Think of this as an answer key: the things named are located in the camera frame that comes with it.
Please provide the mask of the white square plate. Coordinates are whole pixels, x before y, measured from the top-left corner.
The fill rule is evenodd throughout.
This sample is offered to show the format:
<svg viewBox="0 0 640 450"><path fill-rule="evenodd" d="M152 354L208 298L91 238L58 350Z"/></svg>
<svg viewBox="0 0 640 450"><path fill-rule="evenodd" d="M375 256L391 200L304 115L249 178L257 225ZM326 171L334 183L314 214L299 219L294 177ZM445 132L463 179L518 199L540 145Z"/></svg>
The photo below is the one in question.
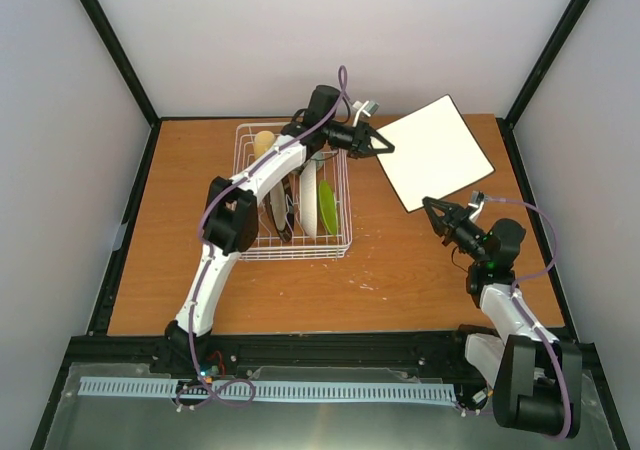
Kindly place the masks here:
<svg viewBox="0 0 640 450"><path fill-rule="evenodd" d="M377 156L404 209L443 199L494 172L450 95L380 128L394 146Z"/></svg>

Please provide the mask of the brown rimmed patterned plate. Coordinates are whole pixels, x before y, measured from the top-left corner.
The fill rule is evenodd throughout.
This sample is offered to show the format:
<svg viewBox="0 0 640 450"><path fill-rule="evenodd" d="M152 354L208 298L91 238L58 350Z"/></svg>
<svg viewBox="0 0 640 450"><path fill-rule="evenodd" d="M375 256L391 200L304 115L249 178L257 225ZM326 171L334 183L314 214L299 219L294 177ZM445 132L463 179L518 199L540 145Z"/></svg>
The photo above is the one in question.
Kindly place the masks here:
<svg viewBox="0 0 640 450"><path fill-rule="evenodd" d="M317 167L310 161L303 169L299 180L299 217L306 236L317 238Z"/></svg>

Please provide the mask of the lime green plate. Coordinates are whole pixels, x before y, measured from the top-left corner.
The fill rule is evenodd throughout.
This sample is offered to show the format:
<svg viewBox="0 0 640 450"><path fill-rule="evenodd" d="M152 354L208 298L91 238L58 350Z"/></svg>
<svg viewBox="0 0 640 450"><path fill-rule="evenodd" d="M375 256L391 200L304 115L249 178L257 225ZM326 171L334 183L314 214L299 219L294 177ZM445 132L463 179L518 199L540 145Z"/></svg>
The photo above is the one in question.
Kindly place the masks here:
<svg viewBox="0 0 640 450"><path fill-rule="evenodd" d="M332 235L338 235L338 213L334 192L326 180L321 180L318 184L318 205L326 231Z"/></svg>

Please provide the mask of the white wire dish rack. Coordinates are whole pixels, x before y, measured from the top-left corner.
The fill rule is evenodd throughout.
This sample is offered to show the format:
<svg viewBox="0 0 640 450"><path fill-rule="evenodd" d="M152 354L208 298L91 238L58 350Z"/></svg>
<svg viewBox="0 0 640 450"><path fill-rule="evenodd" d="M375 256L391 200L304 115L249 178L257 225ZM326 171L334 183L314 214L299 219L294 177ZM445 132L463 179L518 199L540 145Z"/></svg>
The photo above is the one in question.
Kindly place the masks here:
<svg viewBox="0 0 640 450"><path fill-rule="evenodd" d="M328 147L320 152L324 153L324 165L317 169L317 187L321 180L326 180L334 192L338 213L338 235L330 235L323 226L318 191L317 238L312 240L304 234L299 217L299 180L303 170L298 169L289 174L295 215L291 241L284 243L280 240L268 216L266 202L262 202L258 207L258 236L249 250L242 253L242 260L335 260L346 256L353 239L347 155L343 150L332 150Z"/></svg>

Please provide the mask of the yellow ceramic mug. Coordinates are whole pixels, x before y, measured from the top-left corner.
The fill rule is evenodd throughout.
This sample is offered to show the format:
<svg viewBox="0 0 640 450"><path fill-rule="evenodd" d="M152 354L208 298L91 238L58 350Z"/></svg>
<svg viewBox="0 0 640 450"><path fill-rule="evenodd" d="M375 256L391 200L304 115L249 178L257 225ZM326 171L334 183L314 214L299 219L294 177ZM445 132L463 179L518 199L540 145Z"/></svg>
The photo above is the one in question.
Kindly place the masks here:
<svg viewBox="0 0 640 450"><path fill-rule="evenodd" d="M253 150L254 158L261 158L274 144L276 135L268 130L262 130L254 136Z"/></svg>

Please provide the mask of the black rimmed cream plate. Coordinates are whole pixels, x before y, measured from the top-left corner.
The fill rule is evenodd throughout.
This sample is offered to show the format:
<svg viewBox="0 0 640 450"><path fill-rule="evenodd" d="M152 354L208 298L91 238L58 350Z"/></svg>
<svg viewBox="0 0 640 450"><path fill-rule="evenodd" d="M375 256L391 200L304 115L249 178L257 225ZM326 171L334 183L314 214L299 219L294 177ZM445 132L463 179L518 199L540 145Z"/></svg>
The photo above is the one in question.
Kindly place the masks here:
<svg viewBox="0 0 640 450"><path fill-rule="evenodd" d="M284 243L291 241L295 215L293 205L293 192L288 177L284 177L277 183L266 197L267 213L271 219L280 240Z"/></svg>

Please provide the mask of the pale green ceramic bowl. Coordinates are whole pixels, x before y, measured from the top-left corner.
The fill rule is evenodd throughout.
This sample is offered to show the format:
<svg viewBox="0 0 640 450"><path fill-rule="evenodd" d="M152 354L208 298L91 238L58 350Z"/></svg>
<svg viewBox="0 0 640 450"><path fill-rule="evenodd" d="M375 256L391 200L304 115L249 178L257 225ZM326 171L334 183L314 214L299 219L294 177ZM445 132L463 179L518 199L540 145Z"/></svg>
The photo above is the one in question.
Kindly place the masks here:
<svg viewBox="0 0 640 450"><path fill-rule="evenodd" d="M320 169L324 165L324 153L316 152L311 156L311 161L315 163L317 169Z"/></svg>

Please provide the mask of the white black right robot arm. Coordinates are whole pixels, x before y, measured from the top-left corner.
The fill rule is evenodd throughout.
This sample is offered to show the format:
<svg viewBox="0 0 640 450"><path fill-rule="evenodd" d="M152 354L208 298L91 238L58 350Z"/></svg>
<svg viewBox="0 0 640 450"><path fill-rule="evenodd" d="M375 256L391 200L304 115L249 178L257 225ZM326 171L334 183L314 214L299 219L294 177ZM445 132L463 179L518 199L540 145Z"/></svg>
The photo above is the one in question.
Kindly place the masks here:
<svg viewBox="0 0 640 450"><path fill-rule="evenodd" d="M477 225L489 200L475 192L466 206L431 197L422 201L443 245L453 244L471 257L466 292L494 326L468 332L465 359L492 389L500 426L571 439L581 424L582 352L547 330L524 300L514 263L525 228L509 218L488 231Z"/></svg>

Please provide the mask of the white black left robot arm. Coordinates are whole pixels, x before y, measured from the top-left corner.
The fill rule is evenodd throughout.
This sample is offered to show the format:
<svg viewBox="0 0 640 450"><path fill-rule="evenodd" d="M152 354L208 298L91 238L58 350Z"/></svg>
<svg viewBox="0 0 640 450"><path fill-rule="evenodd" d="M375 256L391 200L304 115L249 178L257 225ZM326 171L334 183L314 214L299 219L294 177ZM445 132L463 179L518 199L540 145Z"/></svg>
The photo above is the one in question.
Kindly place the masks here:
<svg viewBox="0 0 640 450"><path fill-rule="evenodd" d="M233 267L258 236L259 205L276 185L294 170L307 168L325 146L352 159L395 150L368 122L379 108L377 102L352 103L355 116L350 123L335 119L346 99L343 89L316 86L308 106L283 126L265 154L236 175L211 181L198 224L198 268L183 306L165 330L172 358L184 371L197 372L207 363L216 306Z"/></svg>

